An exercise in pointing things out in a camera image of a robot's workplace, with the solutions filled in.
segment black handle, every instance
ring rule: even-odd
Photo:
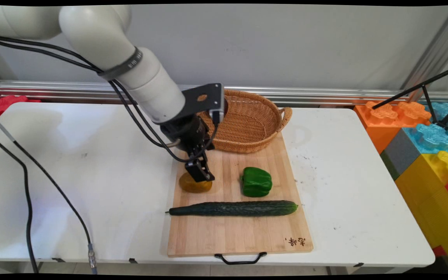
[[[222,259],[222,261],[223,261],[225,264],[229,264],[229,265],[231,265],[231,264],[256,264],[256,263],[258,262],[258,260],[259,260],[261,257],[264,257],[265,255],[267,255],[267,252],[258,253],[257,258],[256,258],[254,261],[251,261],[251,262],[228,262],[228,261],[226,261],[226,259],[224,259],[224,256],[222,256],[222,254],[215,254],[214,256],[215,256],[216,258],[218,258],[218,259]]]

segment wooden cutting board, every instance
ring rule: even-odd
[[[169,257],[312,251],[311,235],[281,133],[265,149],[252,154],[212,150],[207,151],[207,156],[208,167],[215,176],[212,189],[205,193],[183,191],[179,178],[186,170],[180,164],[173,207],[207,201],[258,200],[290,200],[299,207],[293,214],[277,217],[172,216]],[[240,176],[248,166],[271,174],[273,186],[265,197],[242,194]]]

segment gray foam block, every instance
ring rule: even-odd
[[[385,152],[399,175],[420,155],[419,150],[403,129],[400,129],[395,135],[395,138],[386,147]]]

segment robotic arm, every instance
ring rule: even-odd
[[[196,113],[207,110],[214,124],[221,122],[224,89],[217,83],[181,92],[155,54],[126,37],[130,18],[130,5],[0,6],[0,36],[50,39],[64,33],[77,53],[104,71],[100,76],[122,83],[162,133],[169,140],[179,139],[177,147],[193,157],[210,140]],[[197,101],[202,94],[207,98]],[[185,168],[197,182],[214,179],[204,151]]]

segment table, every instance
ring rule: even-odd
[[[172,205],[179,163],[144,138],[123,106],[15,103],[0,122],[67,194],[99,263],[222,263],[212,256],[167,257],[170,216],[164,212]],[[260,264],[363,263],[405,271],[434,262],[353,110],[294,108],[283,137],[314,249],[270,254]],[[0,142],[28,168],[36,259],[87,262],[86,236],[59,192],[1,131]],[[26,220],[22,168],[0,149],[0,261],[28,260]]]

